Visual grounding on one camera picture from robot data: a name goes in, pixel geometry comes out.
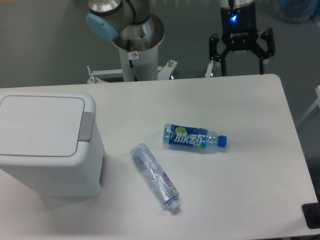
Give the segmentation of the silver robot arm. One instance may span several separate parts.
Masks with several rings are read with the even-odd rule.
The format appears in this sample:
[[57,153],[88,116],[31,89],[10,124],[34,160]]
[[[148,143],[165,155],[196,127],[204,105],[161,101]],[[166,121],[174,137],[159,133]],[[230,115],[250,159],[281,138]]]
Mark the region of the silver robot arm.
[[[250,51],[259,58],[259,73],[276,52],[273,30],[257,30],[253,0],[220,2],[222,35],[209,38],[209,59],[227,73],[229,52]],[[148,0],[90,0],[86,22],[100,38],[112,41],[127,52],[149,50],[164,37],[163,23],[150,12]]]

